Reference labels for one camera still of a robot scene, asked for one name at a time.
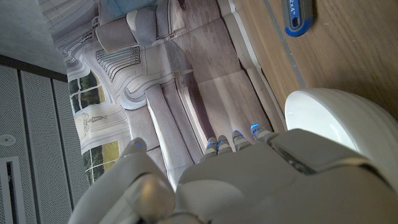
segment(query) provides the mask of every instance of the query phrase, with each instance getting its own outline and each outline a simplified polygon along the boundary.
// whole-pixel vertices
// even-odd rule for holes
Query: perforated panel
[[[21,72],[41,223],[66,223],[72,212],[49,78]]]
[[[83,168],[83,160],[81,158],[80,140],[77,135],[75,120],[72,115],[68,84],[56,80],[54,80],[53,83],[67,160],[68,175],[72,188],[72,199],[73,204],[76,205],[77,201],[79,201],[80,197],[88,189],[88,181]]]
[[[4,219],[4,205],[2,202],[2,193],[1,193],[1,181],[0,181],[0,223],[5,223],[5,219]]]
[[[0,77],[2,78],[0,88],[0,95],[2,96],[0,98],[0,134],[11,134],[16,138],[14,145],[0,146],[0,157],[18,156],[21,166],[26,222],[36,223],[17,70],[0,65]]]

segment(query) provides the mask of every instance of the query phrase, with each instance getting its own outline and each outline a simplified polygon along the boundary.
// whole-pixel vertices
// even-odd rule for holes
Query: wooden table
[[[233,0],[284,110],[287,96],[323,87],[363,96],[398,119],[398,1],[316,0],[301,37],[284,32],[280,0]]]

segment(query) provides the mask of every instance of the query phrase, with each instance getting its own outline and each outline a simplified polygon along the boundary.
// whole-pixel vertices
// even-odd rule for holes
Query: gray cushion
[[[157,38],[164,38],[170,34],[169,0],[162,0],[156,7]]]
[[[129,12],[126,20],[140,46],[151,45],[156,41],[155,6]]]
[[[97,27],[96,35],[106,53],[112,53],[123,47],[137,44],[126,18],[116,19]]]

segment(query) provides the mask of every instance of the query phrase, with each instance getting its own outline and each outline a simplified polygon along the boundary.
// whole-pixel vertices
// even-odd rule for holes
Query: white bowl
[[[287,129],[304,129],[368,157],[398,190],[398,122],[358,95],[314,88],[291,93]]]

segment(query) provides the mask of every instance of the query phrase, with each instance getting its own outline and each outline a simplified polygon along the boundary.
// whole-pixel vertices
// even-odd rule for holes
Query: wooden surface
[[[284,32],[280,0],[265,1],[234,3],[282,108],[294,90],[336,88],[398,118],[398,1],[316,0],[315,23],[297,38]]]
[[[200,105],[194,113],[202,121],[194,125],[201,126],[205,134],[211,133],[207,138],[224,134],[232,142],[232,132],[238,129],[254,142],[249,130],[252,124],[272,128],[250,79],[240,67],[216,0],[186,0],[182,12],[185,33],[170,41],[193,69],[200,97],[191,95],[190,100]]]

